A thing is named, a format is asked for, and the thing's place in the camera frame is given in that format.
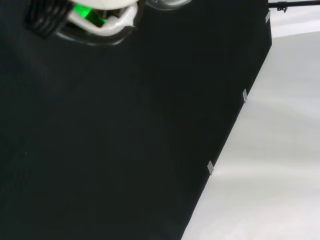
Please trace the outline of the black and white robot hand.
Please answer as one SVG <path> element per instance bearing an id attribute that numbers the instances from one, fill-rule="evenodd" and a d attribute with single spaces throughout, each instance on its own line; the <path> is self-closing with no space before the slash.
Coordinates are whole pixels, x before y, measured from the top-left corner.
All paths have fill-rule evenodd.
<path id="1" fill-rule="evenodd" d="M 23 20 L 43 39 L 57 35 L 87 45 L 116 45 L 135 28 L 138 0 L 31 0 Z"/>

